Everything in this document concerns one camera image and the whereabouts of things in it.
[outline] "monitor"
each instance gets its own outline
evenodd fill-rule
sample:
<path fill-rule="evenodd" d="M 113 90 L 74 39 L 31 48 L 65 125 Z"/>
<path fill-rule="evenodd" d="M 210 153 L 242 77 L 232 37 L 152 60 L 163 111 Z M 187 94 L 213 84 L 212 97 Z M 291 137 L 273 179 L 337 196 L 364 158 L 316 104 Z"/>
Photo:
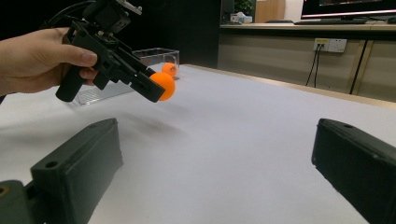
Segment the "monitor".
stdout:
<path fill-rule="evenodd" d="M 304 0 L 301 19 L 370 18 L 396 15 L 395 0 Z"/>

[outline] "transparent box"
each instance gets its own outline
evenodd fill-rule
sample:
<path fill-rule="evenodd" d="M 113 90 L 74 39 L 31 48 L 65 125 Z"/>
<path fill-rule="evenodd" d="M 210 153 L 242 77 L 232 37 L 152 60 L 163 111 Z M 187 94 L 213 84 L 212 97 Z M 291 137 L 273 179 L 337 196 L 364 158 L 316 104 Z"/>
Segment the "transparent box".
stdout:
<path fill-rule="evenodd" d="M 178 79 L 179 53 L 174 49 L 141 49 L 133 51 L 134 55 L 140 58 L 140 62 L 150 67 L 156 72 L 161 72 L 166 63 L 172 63 L 176 68 L 174 79 Z M 121 81 L 114 83 L 110 81 L 101 91 L 97 87 L 83 86 L 76 96 L 76 101 L 80 105 L 90 105 L 100 100 L 118 96 L 134 91 L 129 85 Z"/>

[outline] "gripper handle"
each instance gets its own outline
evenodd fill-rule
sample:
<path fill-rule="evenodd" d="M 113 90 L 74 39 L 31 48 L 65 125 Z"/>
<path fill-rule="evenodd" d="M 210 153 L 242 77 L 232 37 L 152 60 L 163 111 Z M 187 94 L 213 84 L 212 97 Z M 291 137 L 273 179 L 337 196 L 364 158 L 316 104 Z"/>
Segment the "gripper handle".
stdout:
<path fill-rule="evenodd" d="M 65 102 L 72 102 L 79 89 L 81 89 L 82 84 L 84 84 L 84 78 L 79 75 L 79 70 L 81 67 L 72 66 L 69 72 L 61 81 L 59 89 L 56 91 L 56 97 Z"/>

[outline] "orange ball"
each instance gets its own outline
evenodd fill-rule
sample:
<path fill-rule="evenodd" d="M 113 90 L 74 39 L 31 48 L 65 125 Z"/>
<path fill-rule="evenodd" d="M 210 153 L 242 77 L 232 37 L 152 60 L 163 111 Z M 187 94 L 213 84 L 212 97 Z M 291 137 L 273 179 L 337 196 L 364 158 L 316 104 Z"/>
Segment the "orange ball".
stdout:
<path fill-rule="evenodd" d="M 176 84 L 172 77 L 166 73 L 154 73 L 149 78 L 165 89 L 159 101 L 165 101 L 172 97 L 175 92 Z"/>
<path fill-rule="evenodd" d="M 175 77 L 177 74 L 177 67 L 174 63 L 165 63 L 163 65 L 163 72 L 169 74 L 171 77 Z"/>

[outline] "power socket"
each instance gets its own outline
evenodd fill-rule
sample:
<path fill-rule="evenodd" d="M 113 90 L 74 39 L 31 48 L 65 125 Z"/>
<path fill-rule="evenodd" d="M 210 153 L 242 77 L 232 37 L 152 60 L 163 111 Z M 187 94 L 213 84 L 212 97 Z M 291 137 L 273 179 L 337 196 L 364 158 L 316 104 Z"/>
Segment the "power socket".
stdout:
<path fill-rule="evenodd" d="M 320 51 L 328 51 L 330 39 L 328 38 L 315 38 L 314 50 L 318 50 L 318 46 L 321 46 Z"/>
<path fill-rule="evenodd" d="M 331 39 L 329 43 L 329 52 L 343 53 L 347 46 L 346 39 Z"/>

